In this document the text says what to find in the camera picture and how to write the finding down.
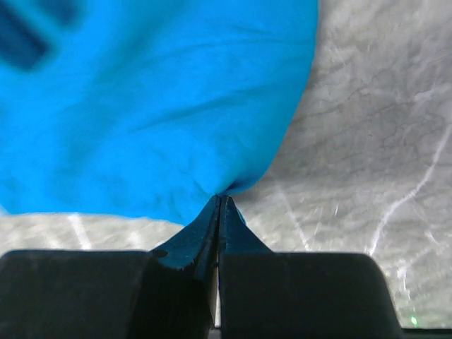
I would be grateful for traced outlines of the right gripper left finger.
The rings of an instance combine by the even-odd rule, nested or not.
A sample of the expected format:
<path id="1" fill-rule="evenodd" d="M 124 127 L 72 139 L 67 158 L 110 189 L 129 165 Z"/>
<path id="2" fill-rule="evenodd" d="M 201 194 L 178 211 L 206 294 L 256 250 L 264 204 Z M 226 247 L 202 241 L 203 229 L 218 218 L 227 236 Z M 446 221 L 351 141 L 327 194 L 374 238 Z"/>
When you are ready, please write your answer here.
<path id="1" fill-rule="evenodd" d="M 14 250 L 1 257 L 2 338 L 207 338 L 220 197 L 150 251 Z"/>

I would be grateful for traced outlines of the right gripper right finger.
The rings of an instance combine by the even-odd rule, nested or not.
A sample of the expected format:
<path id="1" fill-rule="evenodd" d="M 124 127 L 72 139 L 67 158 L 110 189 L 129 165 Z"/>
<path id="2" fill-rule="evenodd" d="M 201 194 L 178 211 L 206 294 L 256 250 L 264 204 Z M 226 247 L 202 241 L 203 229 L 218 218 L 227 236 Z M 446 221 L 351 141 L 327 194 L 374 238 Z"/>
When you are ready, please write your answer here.
<path id="1" fill-rule="evenodd" d="M 231 198 L 220 208 L 224 338 L 401 338 L 386 280 L 365 254 L 274 252 Z"/>

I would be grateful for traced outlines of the blue t shirt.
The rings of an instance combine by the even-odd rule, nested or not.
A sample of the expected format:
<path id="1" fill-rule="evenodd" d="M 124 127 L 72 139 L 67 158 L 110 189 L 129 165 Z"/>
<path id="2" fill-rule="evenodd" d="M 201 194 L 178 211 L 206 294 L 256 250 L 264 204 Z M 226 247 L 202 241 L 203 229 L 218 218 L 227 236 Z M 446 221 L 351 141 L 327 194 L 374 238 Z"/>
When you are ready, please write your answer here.
<path id="1" fill-rule="evenodd" d="M 317 1 L 2 1 L 1 207 L 185 225 L 247 190 L 318 20 Z"/>

